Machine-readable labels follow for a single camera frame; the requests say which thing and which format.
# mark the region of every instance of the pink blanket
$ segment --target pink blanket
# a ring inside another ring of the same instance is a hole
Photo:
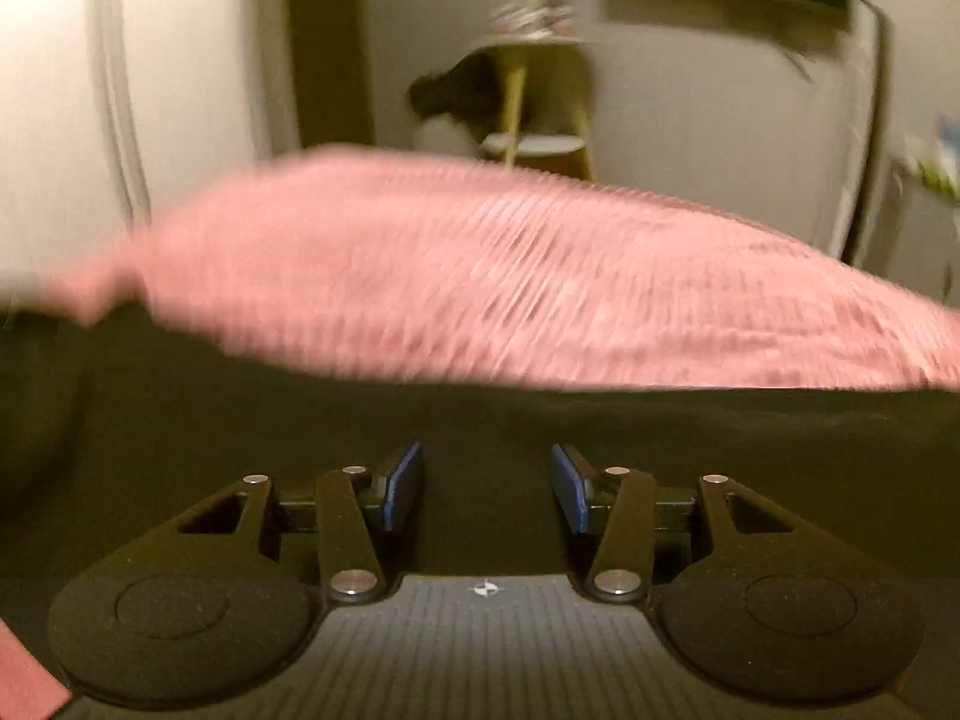
[[[960,383],[960,317],[757,225],[523,170],[324,149],[54,280],[298,370],[540,388]],[[0,717],[65,693],[0,628]]]

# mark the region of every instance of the stool leg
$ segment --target stool leg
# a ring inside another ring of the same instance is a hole
[[[517,142],[520,139],[520,113],[523,109],[523,90],[527,83],[527,65],[522,59],[511,57],[507,66],[507,100],[503,111],[503,129],[507,133],[507,151],[503,162],[513,167],[517,162]]]
[[[587,181],[596,181],[597,175],[596,168],[593,165],[593,148],[590,144],[590,119],[587,115],[587,106],[584,105],[583,100],[577,100],[577,103],[573,109],[573,116],[575,119],[574,124],[577,128],[577,135],[584,142],[584,147],[581,149],[582,154],[580,157],[583,165],[583,177]]]

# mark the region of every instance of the logo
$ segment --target logo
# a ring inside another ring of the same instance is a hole
[[[473,592],[481,598],[490,598],[491,595],[496,595],[500,592],[500,585],[493,584],[489,579],[484,579],[480,584],[474,584]]]

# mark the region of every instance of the black circular pad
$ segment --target black circular pad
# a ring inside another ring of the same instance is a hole
[[[762,626],[794,637],[825,637],[856,617],[853,593],[827,577],[764,577],[747,587],[744,603]]]
[[[891,685],[923,640],[917,602],[886,578],[680,575],[659,619],[709,677],[784,702],[845,701]]]
[[[200,634],[227,613],[224,588],[198,577],[152,577],[132,584],[117,601],[117,619],[147,638],[186,638]]]
[[[48,634],[85,692],[183,707],[280,670],[309,631],[311,605],[283,578],[80,577],[54,601]]]

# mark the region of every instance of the ribbed black surface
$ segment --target ribbed black surface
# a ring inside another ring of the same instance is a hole
[[[565,577],[408,577],[380,604],[330,614],[297,662],[245,696],[162,713],[82,699],[61,717],[916,720],[918,715],[890,695],[817,710],[779,709],[728,695],[677,664],[641,613],[581,598]]]

